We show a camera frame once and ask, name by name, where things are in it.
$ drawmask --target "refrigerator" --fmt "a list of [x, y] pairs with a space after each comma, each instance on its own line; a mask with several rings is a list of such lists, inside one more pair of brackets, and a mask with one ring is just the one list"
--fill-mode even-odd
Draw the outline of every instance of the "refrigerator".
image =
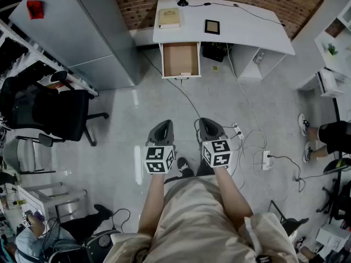
[[27, 1], [9, 19], [28, 37], [97, 90], [137, 85], [138, 55], [115, 0], [37, 0], [43, 19], [30, 19]]

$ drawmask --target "black shoe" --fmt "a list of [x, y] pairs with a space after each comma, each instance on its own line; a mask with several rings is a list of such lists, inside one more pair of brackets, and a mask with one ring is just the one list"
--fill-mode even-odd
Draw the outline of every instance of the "black shoe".
[[102, 218], [105, 219], [105, 220], [109, 219], [114, 214], [112, 211], [110, 211], [109, 209], [105, 208], [101, 204], [95, 204], [94, 208], [99, 212], [99, 214], [101, 214]]
[[178, 159], [177, 166], [178, 166], [178, 169], [179, 169], [179, 171], [181, 173], [183, 172], [184, 169], [190, 169], [191, 170], [191, 168], [189, 167], [188, 161], [185, 158], [183, 158], [183, 157]]

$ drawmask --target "black shorts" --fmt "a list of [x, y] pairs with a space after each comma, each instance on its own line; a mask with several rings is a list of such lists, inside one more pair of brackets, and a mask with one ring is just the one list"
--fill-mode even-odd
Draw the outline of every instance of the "black shorts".
[[308, 263], [324, 263], [324, 259], [319, 254], [317, 254], [315, 257], [309, 260]]
[[351, 154], [351, 124], [345, 121], [321, 125], [318, 138], [327, 145], [328, 154], [335, 151]]

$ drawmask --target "red object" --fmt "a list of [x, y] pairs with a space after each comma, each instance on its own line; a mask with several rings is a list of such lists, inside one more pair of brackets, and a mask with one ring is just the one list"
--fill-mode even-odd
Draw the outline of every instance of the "red object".
[[42, 3], [40, 1], [28, 0], [27, 9], [31, 20], [44, 18]]

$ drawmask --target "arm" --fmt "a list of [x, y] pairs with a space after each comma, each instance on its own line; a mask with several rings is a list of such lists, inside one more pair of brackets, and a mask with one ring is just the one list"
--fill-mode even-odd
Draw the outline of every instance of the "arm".
[[39, 238], [45, 231], [45, 225], [31, 214], [28, 215], [28, 220], [33, 223], [33, 226], [30, 227], [33, 234]]
[[139, 220], [138, 233], [154, 236], [163, 211], [164, 174], [154, 174], [151, 179], [148, 196]]
[[235, 229], [244, 224], [244, 217], [253, 215], [250, 205], [239, 192], [225, 167], [214, 168], [224, 209]]

